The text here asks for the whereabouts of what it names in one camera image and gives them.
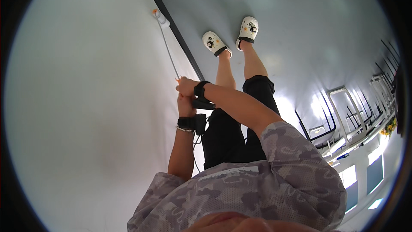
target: camouflage shirt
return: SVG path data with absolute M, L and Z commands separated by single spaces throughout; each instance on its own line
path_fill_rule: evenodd
M 345 214 L 347 193 L 316 147 L 286 122 L 267 126 L 260 142 L 264 161 L 221 163 L 187 182 L 157 173 L 127 223 L 128 231 L 180 231 L 222 211 L 321 231 L 336 228 Z

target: foot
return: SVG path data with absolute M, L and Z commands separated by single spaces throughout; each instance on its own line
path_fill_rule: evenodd
M 258 33 L 258 30 L 259 23 L 255 18 L 250 16 L 243 18 L 242 24 L 240 26 L 240 33 L 236 40 L 236 48 L 240 51 L 243 51 L 240 49 L 240 42 L 242 40 L 250 42 L 252 44 L 255 43 L 255 37 Z
M 215 57 L 217 57 L 225 50 L 227 50 L 230 53 L 230 57 L 232 57 L 232 51 L 223 43 L 223 41 L 216 35 L 216 33 L 207 32 L 203 35 L 202 39 L 205 47 L 212 51 Z

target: black device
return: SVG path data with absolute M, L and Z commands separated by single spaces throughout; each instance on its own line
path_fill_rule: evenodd
M 178 126 L 182 129 L 196 130 L 196 134 L 201 136 L 205 132 L 206 114 L 197 114 L 194 117 L 180 117 Z
M 201 81 L 198 85 L 196 85 L 193 89 L 193 93 L 197 96 L 196 99 L 193 100 L 192 106 L 196 109 L 202 110 L 214 110 L 216 105 L 211 103 L 208 99 L 204 97 L 205 89 L 203 86 L 205 84 L 209 84 L 209 81 Z

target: person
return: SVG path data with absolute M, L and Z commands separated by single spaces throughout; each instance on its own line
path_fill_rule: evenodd
M 343 219 L 347 193 L 316 147 L 283 121 L 274 84 L 253 49 L 255 18 L 236 41 L 245 57 L 243 91 L 235 90 L 231 50 L 213 32 L 204 45 L 219 57 L 215 84 L 203 85 L 216 109 L 203 135 L 205 170 L 192 178 L 193 133 L 176 130 L 168 172 L 157 173 L 128 221 L 128 231 L 331 231 Z M 194 88 L 182 77 L 179 117 L 193 117 Z M 246 142 L 241 125 L 248 127 Z

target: silver bracelet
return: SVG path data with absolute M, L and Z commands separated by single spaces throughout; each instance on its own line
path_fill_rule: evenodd
M 183 129 L 183 128 L 180 128 L 179 126 L 176 126 L 176 128 L 179 129 L 179 130 L 182 130 L 183 132 L 191 132 L 191 133 L 193 133 L 193 131 L 194 131 L 194 130 L 189 130 L 189 129 Z

